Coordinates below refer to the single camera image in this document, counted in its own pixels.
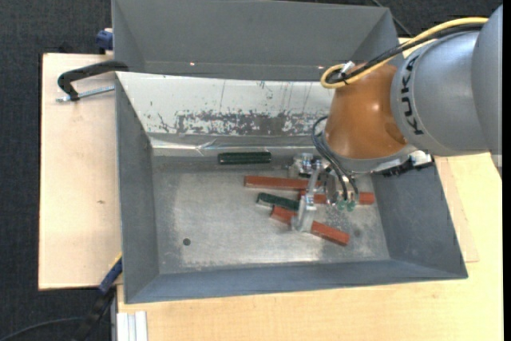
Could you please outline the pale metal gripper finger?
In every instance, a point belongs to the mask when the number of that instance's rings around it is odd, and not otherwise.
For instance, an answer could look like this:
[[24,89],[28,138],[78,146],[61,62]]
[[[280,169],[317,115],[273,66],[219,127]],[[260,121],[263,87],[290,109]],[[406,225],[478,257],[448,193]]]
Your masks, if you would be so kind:
[[295,230],[309,229],[309,210],[305,196],[302,196],[299,202],[299,210],[295,216],[291,218],[291,226]]
[[306,200],[300,205],[300,231],[309,232],[315,219],[317,208]]

